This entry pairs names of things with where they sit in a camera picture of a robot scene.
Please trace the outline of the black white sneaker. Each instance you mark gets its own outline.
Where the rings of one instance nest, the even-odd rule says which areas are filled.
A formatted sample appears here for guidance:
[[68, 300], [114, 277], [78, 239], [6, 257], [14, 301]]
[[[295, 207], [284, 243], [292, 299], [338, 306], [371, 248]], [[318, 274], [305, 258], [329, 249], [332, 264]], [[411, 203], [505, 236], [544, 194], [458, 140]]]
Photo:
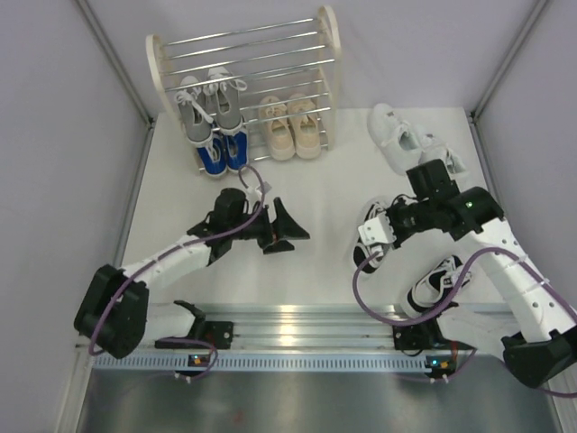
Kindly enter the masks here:
[[[377, 196], [375, 198], [372, 198], [362, 208], [362, 211], [356, 221], [357, 226], [361, 226], [366, 221], [383, 213], [388, 206], [389, 202], [385, 197]], [[352, 255], [353, 264], [355, 267], [359, 267], [368, 257], [370, 257], [372, 254], [376, 254], [376, 257], [368, 261], [364, 266], [362, 266], [361, 269], [361, 275], [371, 276], [382, 265], [385, 256], [391, 249], [391, 245], [384, 244], [381, 246], [378, 245], [367, 246], [362, 242], [362, 239], [357, 229], [355, 231], [355, 234], [357, 235], [357, 237], [353, 243], [353, 255]]]
[[444, 258], [437, 266], [418, 280], [401, 299], [402, 310], [410, 318], [418, 318], [444, 300], [453, 289], [463, 270], [463, 261], [457, 255]]

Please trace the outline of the blue canvas sneaker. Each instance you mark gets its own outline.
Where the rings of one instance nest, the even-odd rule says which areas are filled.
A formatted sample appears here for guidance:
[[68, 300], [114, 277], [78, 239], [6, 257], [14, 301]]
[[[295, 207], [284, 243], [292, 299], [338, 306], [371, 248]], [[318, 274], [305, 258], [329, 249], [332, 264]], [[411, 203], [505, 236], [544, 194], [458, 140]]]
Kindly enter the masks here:
[[226, 172], [224, 145], [219, 135], [211, 137], [197, 147], [197, 154], [204, 166], [207, 176], [219, 178]]
[[248, 134], [244, 128], [235, 135], [224, 136], [226, 164], [230, 172], [237, 173], [248, 164], [248, 144]]

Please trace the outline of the beige lace sneaker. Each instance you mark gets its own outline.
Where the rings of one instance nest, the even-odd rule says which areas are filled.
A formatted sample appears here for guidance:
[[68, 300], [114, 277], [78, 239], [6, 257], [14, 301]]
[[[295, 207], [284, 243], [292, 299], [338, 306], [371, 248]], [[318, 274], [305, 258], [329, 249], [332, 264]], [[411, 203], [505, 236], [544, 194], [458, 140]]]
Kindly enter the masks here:
[[316, 104], [304, 94], [294, 94], [288, 102], [289, 124], [294, 134], [297, 156], [312, 160], [321, 153], [320, 134], [316, 119]]
[[271, 157], [276, 161], [287, 161], [295, 153], [295, 144], [288, 123], [288, 108], [275, 96], [266, 96], [259, 107], [261, 135], [265, 139]]

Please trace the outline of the grey canvas sneaker back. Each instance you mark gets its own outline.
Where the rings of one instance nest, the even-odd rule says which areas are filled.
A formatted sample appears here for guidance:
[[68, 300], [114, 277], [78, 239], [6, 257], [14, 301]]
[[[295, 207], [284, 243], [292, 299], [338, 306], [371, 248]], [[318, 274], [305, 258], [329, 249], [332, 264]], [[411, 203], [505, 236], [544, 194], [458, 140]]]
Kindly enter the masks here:
[[194, 76], [185, 76], [174, 100], [180, 112], [184, 132], [188, 140], [196, 147], [204, 147], [212, 138], [213, 117], [206, 111], [206, 94], [199, 80]]

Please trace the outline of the grey canvas sneaker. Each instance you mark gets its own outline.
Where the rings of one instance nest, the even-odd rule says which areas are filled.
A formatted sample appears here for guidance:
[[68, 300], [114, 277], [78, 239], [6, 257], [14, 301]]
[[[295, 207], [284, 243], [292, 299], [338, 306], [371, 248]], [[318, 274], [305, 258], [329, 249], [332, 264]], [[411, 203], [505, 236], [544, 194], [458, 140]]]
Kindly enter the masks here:
[[208, 70], [209, 83], [204, 91], [215, 103], [217, 126], [224, 135], [235, 135], [243, 127], [243, 115], [240, 111], [240, 93], [247, 89], [247, 83], [235, 78], [225, 67], [214, 67]]
[[204, 147], [212, 138], [213, 117], [206, 111], [206, 94], [199, 80], [194, 76], [185, 76], [174, 100], [180, 112], [184, 132], [188, 140], [196, 147]]

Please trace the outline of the grey canvas sneaker front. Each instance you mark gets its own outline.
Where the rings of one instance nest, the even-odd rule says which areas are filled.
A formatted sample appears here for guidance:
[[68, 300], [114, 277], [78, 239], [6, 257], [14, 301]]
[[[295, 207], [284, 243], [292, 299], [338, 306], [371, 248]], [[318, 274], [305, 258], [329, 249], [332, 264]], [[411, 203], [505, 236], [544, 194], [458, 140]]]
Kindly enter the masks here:
[[209, 83], [204, 91], [215, 103], [217, 126], [224, 135], [235, 135], [243, 127], [243, 115], [240, 111], [240, 93], [247, 89], [247, 83], [235, 78], [225, 67], [214, 67], [208, 70]]

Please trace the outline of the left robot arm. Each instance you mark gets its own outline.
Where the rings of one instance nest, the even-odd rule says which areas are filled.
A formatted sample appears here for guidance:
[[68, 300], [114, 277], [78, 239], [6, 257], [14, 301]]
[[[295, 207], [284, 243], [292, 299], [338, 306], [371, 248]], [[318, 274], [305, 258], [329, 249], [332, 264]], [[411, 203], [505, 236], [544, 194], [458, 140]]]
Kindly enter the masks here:
[[[270, 210], [276, 217], [269, 217]], [[310, 235], [285, 209], [280, 198], [271, 207], [251, 205], [246, 194], [223, 189], [206, 217], [169, 247], [140, 263], [116, 268], [105, 264], [90, 282], [74, 319], [74, 328], [88, 338], [92, 356], [123, 359], [141, 343], [157, 347], [202, 345], [206, 315], [194, 304], [174, 300], [153, 306], [150, 294], [204, 269], [228, 253], [235, 241], [253, 240], [265, 254], [294, 250], [294, 241]]]

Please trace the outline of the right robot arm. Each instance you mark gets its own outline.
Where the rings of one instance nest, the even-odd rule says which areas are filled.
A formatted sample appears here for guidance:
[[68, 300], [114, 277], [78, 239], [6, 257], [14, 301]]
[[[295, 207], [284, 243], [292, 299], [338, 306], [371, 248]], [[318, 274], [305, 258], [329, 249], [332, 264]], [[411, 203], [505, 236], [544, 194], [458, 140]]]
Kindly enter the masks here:
[[[576, 310], [538, 272], [513, 235], [504, 211], [481, 187], [459, 190], [439, 160], [408, 170], [415, 194], [399, 199], [385, 212], [392, 245], [412, 235], [439, 229], [470, 251], [470, 258], [446, 273], [449, 291], [418, 304], [408, 296], [400, 327], [419, 327], [434, 348], [451, 340], [499, 359], [529, 388], [538, 388], [576, 363]], [[502, 327], [493, 319], [455, 303], [470, 268], [478, 264], [516, 320]]]

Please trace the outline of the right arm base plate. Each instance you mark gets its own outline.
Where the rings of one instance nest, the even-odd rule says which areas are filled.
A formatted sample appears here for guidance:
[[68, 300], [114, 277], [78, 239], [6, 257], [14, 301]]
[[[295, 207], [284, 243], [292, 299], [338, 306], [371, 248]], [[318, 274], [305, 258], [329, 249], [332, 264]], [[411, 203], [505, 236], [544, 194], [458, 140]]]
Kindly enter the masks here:
[[416, 356], [425, 351], [472, 350], [462, 342], [449, 340], [442, 336], [435, 320], [429, 320], [410, 327], [393, 327], [394, 348], [405, 355]]

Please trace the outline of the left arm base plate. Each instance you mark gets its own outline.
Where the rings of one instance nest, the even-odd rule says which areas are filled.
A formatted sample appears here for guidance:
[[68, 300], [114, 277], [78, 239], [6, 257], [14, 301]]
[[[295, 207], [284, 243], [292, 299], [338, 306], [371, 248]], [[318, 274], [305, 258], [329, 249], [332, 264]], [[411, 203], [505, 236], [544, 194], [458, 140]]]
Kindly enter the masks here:
[[157, 349], [206, 348], [229, 349], [234, 338], [234, 322], [202, 320], [195, 322], [184, 337], [167, 337], [154, 343]]

